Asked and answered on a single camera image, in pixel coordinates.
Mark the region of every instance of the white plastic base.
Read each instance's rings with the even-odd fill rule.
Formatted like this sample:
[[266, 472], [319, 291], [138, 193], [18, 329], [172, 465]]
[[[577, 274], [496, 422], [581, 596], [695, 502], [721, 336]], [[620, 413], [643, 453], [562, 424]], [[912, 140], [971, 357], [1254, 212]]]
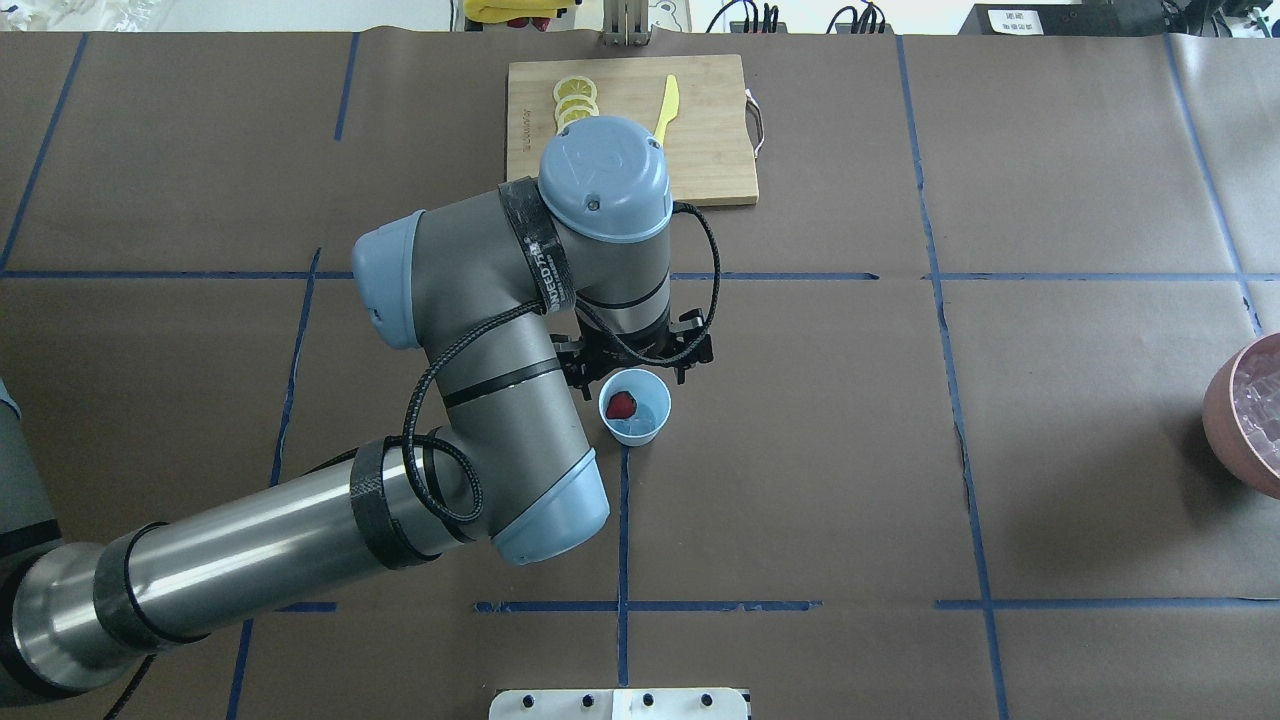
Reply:
[[503, 691], [489, 720], [750, 720], [750, 697], [733, 688]]

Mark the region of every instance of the white label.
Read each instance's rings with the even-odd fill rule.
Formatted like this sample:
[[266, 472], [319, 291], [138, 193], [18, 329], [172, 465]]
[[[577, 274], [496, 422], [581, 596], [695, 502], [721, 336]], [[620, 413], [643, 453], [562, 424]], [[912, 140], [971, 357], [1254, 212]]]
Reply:
[[1001, 35], [1044, 35], [1036, 10], [987, 10], [991, 29]]

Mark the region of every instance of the pink bowl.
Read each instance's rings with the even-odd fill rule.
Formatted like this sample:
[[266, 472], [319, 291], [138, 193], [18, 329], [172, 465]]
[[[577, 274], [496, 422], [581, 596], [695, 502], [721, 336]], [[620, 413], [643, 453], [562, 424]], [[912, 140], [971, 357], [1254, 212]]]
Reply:
[[1280, 498], [1280, 474], [1276, 474], [1244, 437], [1240, 416], [1235, 413], [1235, 369], [1245, 355], [1280, 351], [1280, 333], [1261, 337], [1240, 350], [1213, 375], [1204, 391], [1204, 434], [1217, 459], [1242, 482], [1258, 492]]

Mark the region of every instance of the strawberry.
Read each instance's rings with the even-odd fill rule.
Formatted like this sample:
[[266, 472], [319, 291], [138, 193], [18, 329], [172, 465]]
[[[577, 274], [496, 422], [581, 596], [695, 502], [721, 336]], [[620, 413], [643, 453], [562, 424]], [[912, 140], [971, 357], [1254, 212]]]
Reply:
[[626, 420], [636, 414], [636, 398], [630, 392], [613, 393], [609, 405], [604, 409], [604, 416], [609, 420]]

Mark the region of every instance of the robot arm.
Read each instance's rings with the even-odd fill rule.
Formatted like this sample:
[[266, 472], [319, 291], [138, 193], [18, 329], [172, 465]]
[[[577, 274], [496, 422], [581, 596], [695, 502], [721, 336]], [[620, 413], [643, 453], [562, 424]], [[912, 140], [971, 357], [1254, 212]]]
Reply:
[[[681, 377], [710, 360], [700, 311], [669, 319], [671, 213], [653, 137], [630, 120], [589, 118], [552, 141], [539, 179], [366, 234], [356, 282], [389, 345], [422, 347], [439, 364], [474, 336], [452, 363], [433, 365], [449, 425], [413, 441], [422, 452], [375, 441], [106, 547], [58, 544], [17, 415], [0, 406], [0, 533], [54, 532], [0, 552], [0, 706], [87, 692], [142, 655], [484, 537], [517, 565], [590, 538], [609, 507], [566, 380], [586, 393], [641, 355], [669, 360]], [[553, 341], [540, 315], [575, 305], [582, 338]], [[476, 332], [504, 313], [507, 322]], [[26, 515], [10, 516], [10, 506]]]

